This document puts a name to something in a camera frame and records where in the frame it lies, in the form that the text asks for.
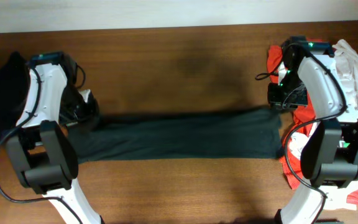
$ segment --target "fabric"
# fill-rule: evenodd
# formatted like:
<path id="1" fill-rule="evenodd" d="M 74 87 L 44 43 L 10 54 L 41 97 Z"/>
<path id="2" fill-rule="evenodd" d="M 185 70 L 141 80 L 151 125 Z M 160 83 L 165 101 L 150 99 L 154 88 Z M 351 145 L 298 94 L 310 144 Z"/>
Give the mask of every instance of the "fabric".
<path id="1" fill-rule="evenodd" d="M 25 60 L 19 53 L 12 53 L 0 69 L 0 138 L 20 118 L 29 89 L 27 79 Z"/>
<path id="2" fill-rule="evenodd" d="M 283 154 L 280 117 L 269 109 L 136 119 L 116 118 L 86 133 L 69 130 L 78 161 L 278 158 Z"/>
<path id="3" fill-rule="evenodd" d="M 348 45 L 344 40 L 340 40 L 338 43 L 342 44 L 342 45 L 345 45 L 348 50 L 351 49 L 350 45 Z M 358 55 L 356 54 L 356 52 L 353 49 L 351 49 L 351 50 L 352 50 L 352 54 L 351 54 L 352 59 L 356 60 L 358 62 L 358 59 L 357 59 Z M 340 55 L 340 54 L 342 54 L 342 52 L 340 52 L 340 51 L 336 52 L 336 55 Z M 282 57 L 282 53 L 281 53 L 280 47 L 279 46 L 271 46 L 271 48 L 269 49 L 269 55 L 268 55 L 268 60 L 267 60 L 268 71 L 273 70 L 277 66 L 277 63 L 280 62 L 281 57 Z M 278 81 L 277 77 L 272 77 L 272 76 L 271 76 L 271 80 L 272 80 L 272 82 L 277 82 Z M 354 102 L 352 102 L 352 104 L 356 105 L 356 107 L 357 107 L 358 98 L 354 97 L 354 99 L 355 100 L 354 100 Z M 313 110 L 313 105 L 311 103 L 307 107 L 304 107 L 304 106 L 298 107 L 298 109 L 295 110 L 294 114 L 293 114 L 293 119 L 294 119 L 294 122 L 295 122 L 294 127 L 297 124 L 304 123 L 304 122 L 309 121 L 309 120 L 311 120 L 313 118 L 314 118 L 314 110 Z M 306 126 L 305 128 L 298 130 L 298 132 L 300 134 L 304 134 L 305 136 L 309 136 L 311 127 L 312 127 L 312 125 Z M 297 159 L 291 153 L 289 154 L 289 159 L 290 159 L 290 163 L 291 163 L 291 166 L 293 167 L 294 171 L 300 177 L 303 177 L 303 175 L 301 173 L 301 167 L 300 167 L 299 159 Z M 290 170 L 289 170 L 289 168 L 287 166 L 287 163 L 285 162 L 284 157 L 282 157 L 280 159 L 280 162 L 283 165 L 283 171 L 284 171 L 284 174 L 287 177 L 287 180 L 288 180 L 288 183 L 290 184 L 290 187 L 292 189 L 296 189 L 300 184 L 299 181 L 297 181 L 295 179 L 295 177 L 291 174 L 291 172 L 290 172 Z M 354 204 L 358 205 L 358 190 L 356 190 L 355 192 L 351 193 L 348 196 L 347 203 L 354 203 Z"/>

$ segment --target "dark green cloth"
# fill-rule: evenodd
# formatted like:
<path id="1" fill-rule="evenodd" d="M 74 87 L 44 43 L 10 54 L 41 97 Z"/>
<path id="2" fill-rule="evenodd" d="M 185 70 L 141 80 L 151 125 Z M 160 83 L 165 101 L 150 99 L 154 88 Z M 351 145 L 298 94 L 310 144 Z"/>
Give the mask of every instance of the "dark green cloth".
<path id="1" fill-rule="evenodd" d="M 279 115 L 268 109 L 163 118 L 116 118 L 82 133 L 69 130 L 79 163 L 98 160 L 277 158 Z"/>

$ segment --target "wooden table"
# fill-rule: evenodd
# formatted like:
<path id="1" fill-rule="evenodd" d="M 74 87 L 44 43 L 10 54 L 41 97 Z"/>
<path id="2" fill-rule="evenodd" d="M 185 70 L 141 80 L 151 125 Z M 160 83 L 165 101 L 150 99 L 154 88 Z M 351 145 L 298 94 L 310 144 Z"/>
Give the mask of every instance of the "wooden table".
<path id="1" fill-rule="evenodd" d="M 103 114 L 246 109 L 267 104 L 269 45 L 291 35 L 336 43 L 358 52 L 358 21 L 165 29 L 86 30 L 0 34 L 0 67 L 18 50 L 63 50 L 87 73 L 86 88 Z M 283 130 L 291 125 L 283 116 Z M 272 218 L 292 196 L 281 164 L 269 159 L 174 159 L 89 162 L 78 177 L 106 223 L 218 223 Z M 15 198 L 20 186 L 3 151 L 0 180 Z M 358 223 L 358 211 L 324 211 L 323 218 Z M 10 203 L 0 196 L 0 223 L 62 223 L 48 202 Z"/>

